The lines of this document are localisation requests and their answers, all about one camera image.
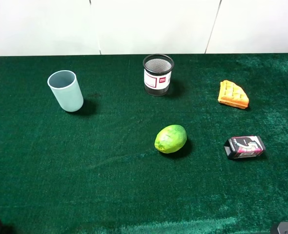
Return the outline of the orange waffle slice toy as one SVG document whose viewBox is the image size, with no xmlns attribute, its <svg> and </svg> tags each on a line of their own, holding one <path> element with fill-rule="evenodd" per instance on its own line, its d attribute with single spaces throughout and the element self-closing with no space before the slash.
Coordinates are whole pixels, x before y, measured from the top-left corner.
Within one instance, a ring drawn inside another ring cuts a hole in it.
<svg viewBox="0 0 288 234">
<path fill-rule="evenodd" d="M 234 82 L 224 80 L 220 82 L 218 102 L 228 106 L 245 109 L 248 107 L 249 98 L 243 89 Z"/>
</svg>

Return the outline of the green lemon toy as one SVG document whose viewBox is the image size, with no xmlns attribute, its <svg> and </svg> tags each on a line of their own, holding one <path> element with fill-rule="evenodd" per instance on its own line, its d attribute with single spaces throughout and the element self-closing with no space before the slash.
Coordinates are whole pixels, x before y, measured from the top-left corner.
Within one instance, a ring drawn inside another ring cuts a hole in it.
<svg viewBox="0 0 288 234">
<path fill-rule="evenodd" d="M 155 148 L 165 154 L 180 150 L 187 141 L 186 130 L 181 125 L 169 125 L 163 128 L 156 136 Z"/>
</svg>

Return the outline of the black mesh pen holder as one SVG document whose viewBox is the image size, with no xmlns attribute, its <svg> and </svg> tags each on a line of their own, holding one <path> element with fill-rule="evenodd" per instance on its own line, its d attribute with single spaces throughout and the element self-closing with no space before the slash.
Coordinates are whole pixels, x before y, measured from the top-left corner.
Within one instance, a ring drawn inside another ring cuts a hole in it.
<svg viewBox="0 0 288 234">
<path fill-rule="evenodd" d="M 174 68 L 173 59 L 164 54 L 148 55 L 143 60 L 143 67 L 145 91 L 155 97 L 165 95 Z"/>
</svg>

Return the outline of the green felt table cloth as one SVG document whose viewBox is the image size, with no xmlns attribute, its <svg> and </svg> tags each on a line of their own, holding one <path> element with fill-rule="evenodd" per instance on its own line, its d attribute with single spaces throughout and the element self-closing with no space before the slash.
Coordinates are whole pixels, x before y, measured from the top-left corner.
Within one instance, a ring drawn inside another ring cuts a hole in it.
<svg viewBox="0 0 288 234">
<path fill-rule="evenodd" d="M 142 55 L 0 57 L 0 220 L 6 234 L 254 234 L 288 221 L 288 54 L 173 55 L 168 93 L 144 90 Z M 47 84 L 76 74 L 83 106 Z M 249 98 L 218 102 L 220 82 Z M 187 141 L 165 154 L 169 125 Z M 231 160 L 231 137 L 260 156 Z"/>
</svg>

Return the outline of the light blue plastic cup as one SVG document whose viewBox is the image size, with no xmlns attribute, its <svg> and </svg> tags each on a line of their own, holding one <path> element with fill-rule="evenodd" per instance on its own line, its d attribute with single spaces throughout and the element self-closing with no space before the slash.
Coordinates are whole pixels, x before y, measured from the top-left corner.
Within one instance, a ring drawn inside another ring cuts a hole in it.
<svg viewBox="0 0 288 234">
<path fill-rule="evenodd" d="M 61 70 L 53 73 L 47 84 L 60 107 L 67 112 L 75 112 L 83 106 L 83 96 L 74 72 Z"/>
</svg>

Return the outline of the black pink small box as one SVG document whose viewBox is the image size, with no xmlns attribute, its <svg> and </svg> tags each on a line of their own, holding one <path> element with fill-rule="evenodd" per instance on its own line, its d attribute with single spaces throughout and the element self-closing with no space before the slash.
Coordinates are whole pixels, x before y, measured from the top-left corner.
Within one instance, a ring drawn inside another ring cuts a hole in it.
<svg viewBox="0 0 288 234">
<path fill-rule="evenodd" d="M 260 156 L 266 147 L 259 136 L 236 136 L 224 143 L 228 159 L 242 159 Z"/>
</svg>

